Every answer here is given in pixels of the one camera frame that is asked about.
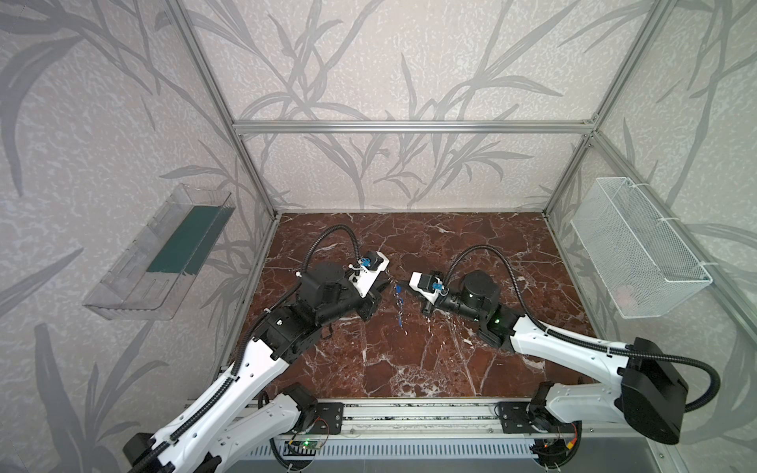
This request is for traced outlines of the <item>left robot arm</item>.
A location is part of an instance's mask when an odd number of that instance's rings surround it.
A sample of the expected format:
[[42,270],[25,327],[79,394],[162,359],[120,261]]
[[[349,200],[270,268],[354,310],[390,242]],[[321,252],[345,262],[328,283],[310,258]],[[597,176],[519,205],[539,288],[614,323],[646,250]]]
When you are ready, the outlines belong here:
[[315,423],[317,398],[299,384],[250,415],[244,408],[347,315],[369,320],[386,289],[388,258],[370,251],[349,267],[303,267],[296,285],[246,333],[234,363],[181,415],[123,448],[134,472],[225,472],[254,447]]

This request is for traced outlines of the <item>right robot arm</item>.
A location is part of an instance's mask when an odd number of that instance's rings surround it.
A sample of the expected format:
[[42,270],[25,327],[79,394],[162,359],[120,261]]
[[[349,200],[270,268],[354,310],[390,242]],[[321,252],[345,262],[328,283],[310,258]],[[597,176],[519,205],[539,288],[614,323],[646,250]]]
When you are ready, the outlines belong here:
[[536,430],[579,422],[622,424],[657,443],[679,443],[688,385],[651,341],[638,338],[623,345],[539,326],[503,305],[499,287],[480,270],[466,275],[458,291],[451,291],[434,273],[413,273],[409,286],[424,299],[427,313],[440,309],[476,322],[479,338],[488,345],[591,379],[581,385],[540,384],[526,409],[526,419]]

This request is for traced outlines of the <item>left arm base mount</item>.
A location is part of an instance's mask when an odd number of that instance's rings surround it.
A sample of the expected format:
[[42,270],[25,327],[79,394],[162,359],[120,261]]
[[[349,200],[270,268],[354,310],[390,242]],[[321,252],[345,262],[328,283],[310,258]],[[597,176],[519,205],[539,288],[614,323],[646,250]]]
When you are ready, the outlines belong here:
[[305,411],[290,434],[339,435],[345,419],[344,410],[345,404],[341,402],[319,402]]

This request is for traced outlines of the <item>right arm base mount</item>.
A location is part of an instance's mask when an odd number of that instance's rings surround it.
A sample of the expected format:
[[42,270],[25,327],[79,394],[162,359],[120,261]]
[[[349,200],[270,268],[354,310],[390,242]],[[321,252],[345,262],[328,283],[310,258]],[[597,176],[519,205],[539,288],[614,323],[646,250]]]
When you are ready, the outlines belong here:
[[565,436],[576,431],[570,423],[562,423],[548,413],[537,413],[529,401],[498,402],[494,414],[504,434]]

